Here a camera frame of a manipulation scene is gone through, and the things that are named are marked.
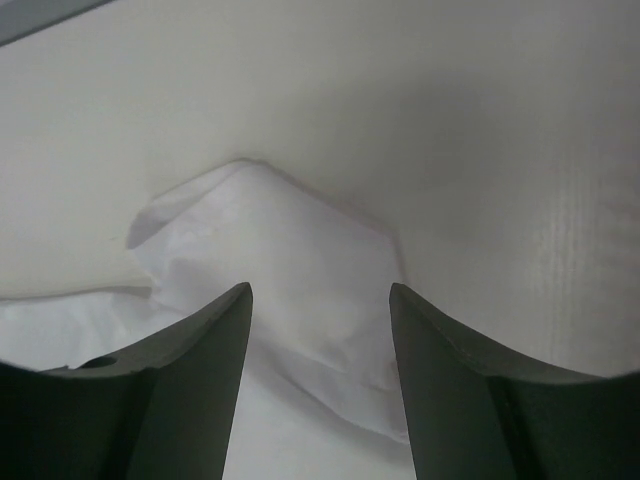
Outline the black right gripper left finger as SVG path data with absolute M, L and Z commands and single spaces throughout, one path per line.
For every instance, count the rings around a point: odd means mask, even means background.
M 219 479 L 248 345 L 240 283 L 81 367 L 1 366 L 5 479 Z

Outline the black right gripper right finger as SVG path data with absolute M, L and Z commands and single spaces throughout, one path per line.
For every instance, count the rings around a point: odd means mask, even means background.
M 639 376 L 598 377 L 519 353 L 409 287 L 389 297 L 420 479 L 635 479 Z

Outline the white t shirt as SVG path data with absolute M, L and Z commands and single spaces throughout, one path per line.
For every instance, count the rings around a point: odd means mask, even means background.
M 154 199 L 127 247 L 151 289 L 1 304 L 1 357 L 77 367 L 253 290 L 228 479 L 411 479 L 388 297 L 390 236 L 275 169 L 236 161 Z

